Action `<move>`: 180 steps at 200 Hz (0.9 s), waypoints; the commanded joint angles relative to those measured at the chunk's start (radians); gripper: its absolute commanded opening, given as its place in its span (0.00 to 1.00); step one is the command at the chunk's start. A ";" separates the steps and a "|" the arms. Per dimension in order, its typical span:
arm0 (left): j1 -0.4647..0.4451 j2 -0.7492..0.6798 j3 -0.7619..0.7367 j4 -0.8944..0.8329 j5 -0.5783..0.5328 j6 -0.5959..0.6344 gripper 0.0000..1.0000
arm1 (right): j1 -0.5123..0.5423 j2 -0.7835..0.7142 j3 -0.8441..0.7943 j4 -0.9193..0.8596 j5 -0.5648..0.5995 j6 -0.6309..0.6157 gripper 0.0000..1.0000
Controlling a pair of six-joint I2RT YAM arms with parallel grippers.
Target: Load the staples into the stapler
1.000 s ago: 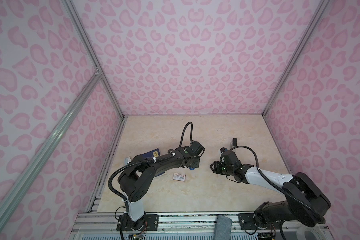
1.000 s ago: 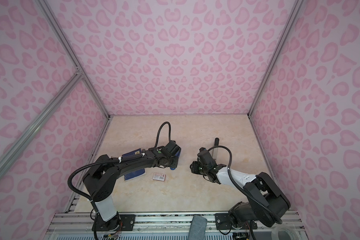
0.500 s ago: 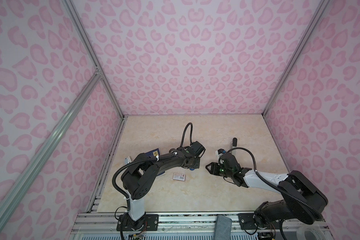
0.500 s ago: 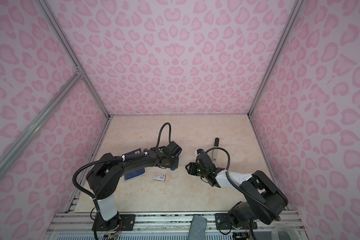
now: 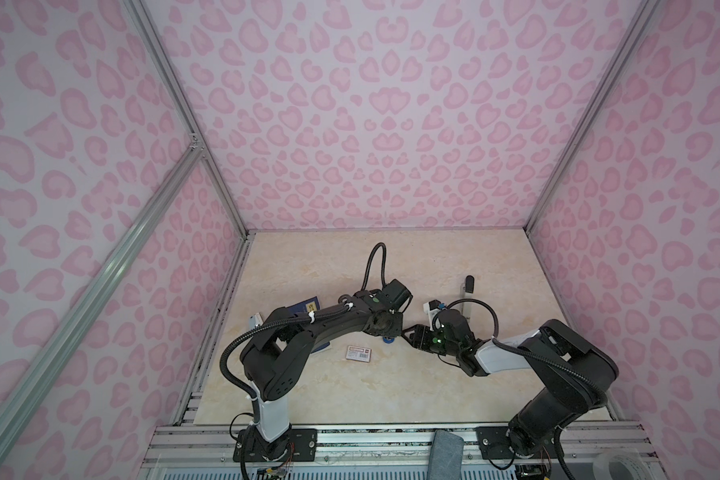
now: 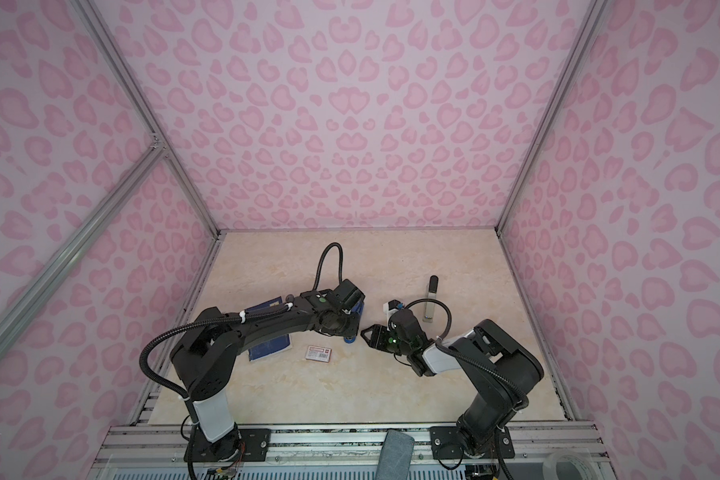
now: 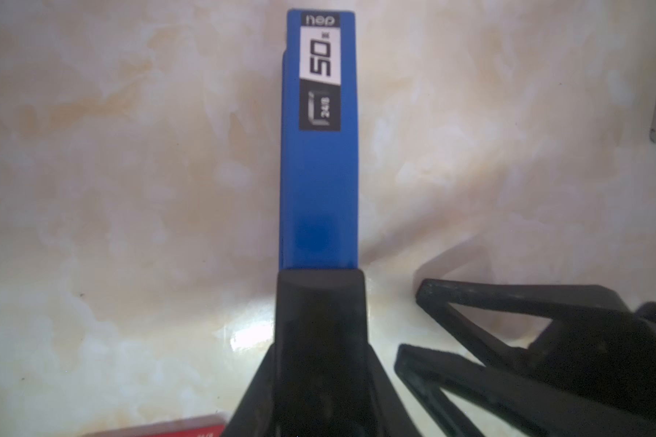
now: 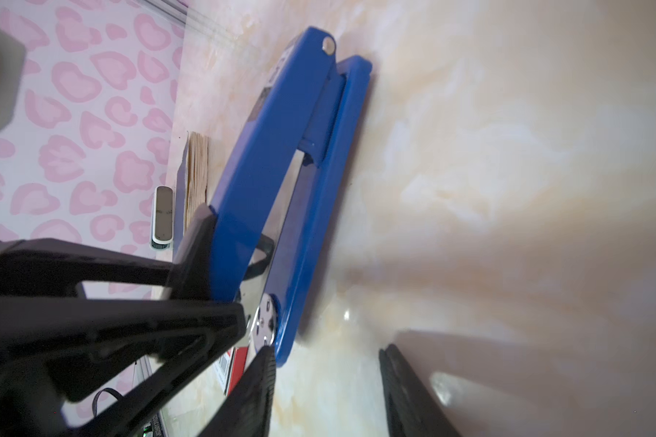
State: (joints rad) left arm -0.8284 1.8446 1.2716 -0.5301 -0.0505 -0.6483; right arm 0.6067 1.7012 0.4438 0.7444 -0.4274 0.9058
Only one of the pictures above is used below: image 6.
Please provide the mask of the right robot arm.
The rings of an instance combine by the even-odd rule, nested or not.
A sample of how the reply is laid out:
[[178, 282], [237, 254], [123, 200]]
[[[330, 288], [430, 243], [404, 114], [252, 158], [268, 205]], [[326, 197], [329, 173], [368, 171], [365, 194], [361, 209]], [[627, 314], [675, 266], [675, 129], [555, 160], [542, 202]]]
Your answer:
[[431, 339], [410, 308], [397, 308], [387, 323], [360, 331], [366, 344], [397, 357], [419, 377], [461, 370], [476, 396], [456, 421], [456, 438], [470, 456], [487, 452], [497, 433], [529, 405], [529, 394], [544, 378], [536, 357], [486, 319], [450, 340]]

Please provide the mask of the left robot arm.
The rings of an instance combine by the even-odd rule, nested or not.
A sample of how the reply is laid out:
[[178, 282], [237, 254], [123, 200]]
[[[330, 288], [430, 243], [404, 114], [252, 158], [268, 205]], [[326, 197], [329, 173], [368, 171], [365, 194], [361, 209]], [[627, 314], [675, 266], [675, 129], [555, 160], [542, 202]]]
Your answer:
[[190, 418], [205, 440], [216, 443], [236, 428], [226, 387], [241, 353], [291, 333], [354, 338], [364, 300], [363, 292], [345, 279], [334, 289], [290, 295], [270, 307], [238, 313], [204, 310], [174, 346], [170, 360], [186, 390], [182, 396]]

